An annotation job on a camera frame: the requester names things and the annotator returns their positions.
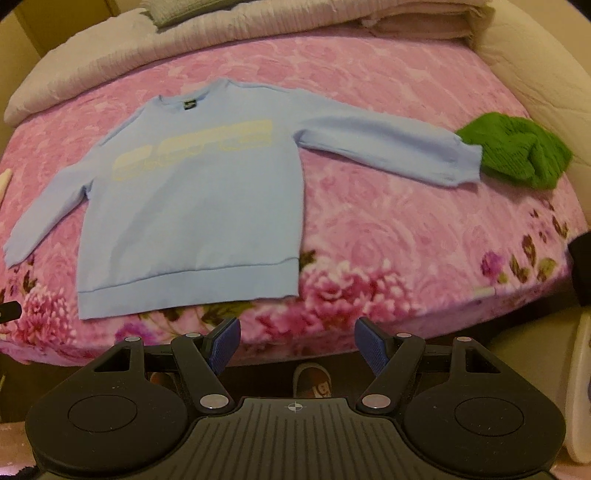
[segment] pink floral bedspread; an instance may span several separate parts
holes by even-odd
[[[220,76],[303,87],[451,130],[489,111],[527,115],[459,43],[332,28],[211,48],[136,70],[21,125],[1,163],[14,170],[0,210],[2,245],[54,174],[136,108]],[[8,271],[0,266],[0,300],[18,300],[23,308],[20,320],[1,327],[0,350],[21,362],[83,365],[128,335],[166,343],[207,332],[227,315],[239,316],[242,325],[234,363],[350,351],[361,315],[391,332],[429,338],[551,292],[570,273],[567,243],[586,231],[566,178],[551,193],[490,179],[442,189],[328,154],[301,156],[306,213],[299,298],[83,322],[75,288],[82,204],[26,262]]]

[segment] sweatshirt sleeve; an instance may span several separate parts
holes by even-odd
[[[482,147],[419,120],[376,113],[306,90],[286,92],[298,146],[441,186],[480,180]]]
[[[51,229],[88,195],[96,175],[93,150],[78,163],[60,170],[20,217],[4,245],[4,263],[25,260]]]

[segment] light blue sweatshirt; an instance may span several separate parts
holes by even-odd
[[[155,97],[58,172],[12,230],[6,265],[25,260],[86,196],[81,319],[296,296],[298,147],[436,185],[480,178],[482,148],[443,128],[306,90],[219,79]]]

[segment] green knit hat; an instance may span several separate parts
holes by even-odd
[[[457,131],[482,145],[480,169],[491,177],[540,190],[556,188],[573,156],[556,135],[527,118],[491,112]]]

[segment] metal screw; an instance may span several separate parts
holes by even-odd
[[[199,403],[205,408],[211,408],[212,410],[215,410],[216,408],[224,408],[230,403],[230,400],[225,395],[213,393],[211,395],[205,395],[204,397],[201,397]]]
[[[390,405],[391,400],[386,395],[380,395],[379,393],[373,393],[366,395],[361,400],[361,403],[369,408],[386,408]]]

